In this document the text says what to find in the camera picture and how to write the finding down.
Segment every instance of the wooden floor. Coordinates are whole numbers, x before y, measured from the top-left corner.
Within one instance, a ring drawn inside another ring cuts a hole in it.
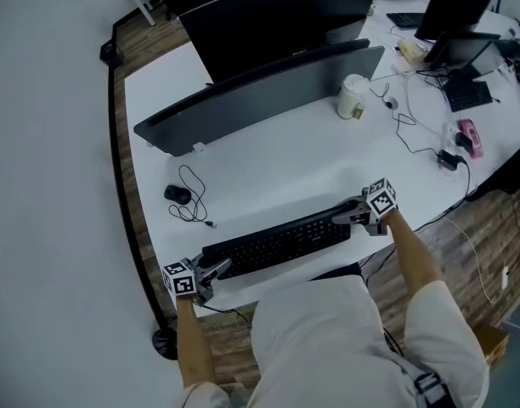
[[[118,28],[117,44],[125,56],[125,62],[115,73],[116,128],[122,179],[135,235],[158,301],[166,317],[171,319],[175,310],[161,282],[133,175],[127,134],[124,78],[189,39],[177,20],[165,21],[163,6],[155,8],[153,16],[157,23],[154,27],[150,27],[140,14]],[[474,253],[466,237],[454,225],[440,220],[422,230],[420,237],[443,268],[449,289],[470,326],[474,327],[485,321],[497,324],[520,298],[520,192],[514,196],[493,192],[479,201],[462,205],[448,218],[465,230],[472,240],[478,253],[487,293],[495,301],[494,304],[490,304],[484,296]],[[391,246],[379,251],[364,267],[364,274],[368,275],[377,268],[390,251]],[[501,271],[504,266],[510,268],[509,287],[501,293]],[[370,292],[381,311],[384,325],[401,340],[404,312],[409,299],[402,276],[398,272],[395,254],[371,278]],[[254,306],[245,307],[244,312],[250,319]],[[241,383],[250,393],[259,375],[246,325],[234,314],[204,318],[202,325],[216,359],[220,382]]]

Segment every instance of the forearm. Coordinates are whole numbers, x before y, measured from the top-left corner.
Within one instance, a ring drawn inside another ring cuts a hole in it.
[[[396,252],[408,293],[415,295],[426,284],[442,280],[441,270],[398,210],[392,210],[384,219],[393,233]]]
[[[195,315],[191,297],[177,298],[178,367],[184,387],[196,383],[216,383],[211,350]]]

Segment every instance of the white shirt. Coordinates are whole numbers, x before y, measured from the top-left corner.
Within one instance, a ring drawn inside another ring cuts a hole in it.
[[[251,408],[414,407],[415,387],[388,350],[379,311],[357,275],[310,281],[258,303],[252,350],[260,374]],[[424,286],[405,319],[406,359],[435,371],[457,407],[479,407],[489,368],[445,283]],[[214,384],[186,388],[181,408],[228,408]]]

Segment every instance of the keyboard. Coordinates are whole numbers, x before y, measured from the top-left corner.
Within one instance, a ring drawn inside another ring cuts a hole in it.
[[[449,81],[445,84],[444,91],[453,112],[492,103],[492,96],[486,82]]]
[[[415,29],[421,25],[424,14],[418,12],[399,12],[387,17],[400,29]]]
[[[199,265],[208,268],[223,258],[232,264],[219,280],[269,268],[346,241],[351,225],[333,224],[331,218],[355,208],[349,201],[314,215],[216,245],[205,246]]]

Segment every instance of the black mouse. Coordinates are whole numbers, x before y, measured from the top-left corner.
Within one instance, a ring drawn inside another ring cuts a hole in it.
[[[164,190],[164,198],[175,201],[181,206],[186,206],[192,199],[192,194],[188,189],[170,184],[166,187],[166,190]]]

